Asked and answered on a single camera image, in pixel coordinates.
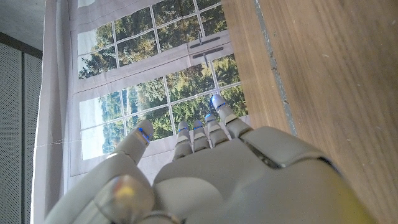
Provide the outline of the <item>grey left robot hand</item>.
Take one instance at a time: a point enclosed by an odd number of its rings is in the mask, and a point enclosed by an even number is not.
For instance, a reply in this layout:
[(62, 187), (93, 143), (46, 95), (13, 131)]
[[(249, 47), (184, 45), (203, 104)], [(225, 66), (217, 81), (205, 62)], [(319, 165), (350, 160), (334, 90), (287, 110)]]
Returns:
[(141, 121), (67, 192), (46, 223), (374, 223), (319, 149), (279, 129), (253, 129), (224, 98), (149, 182), (138, 163), (154, 129)]

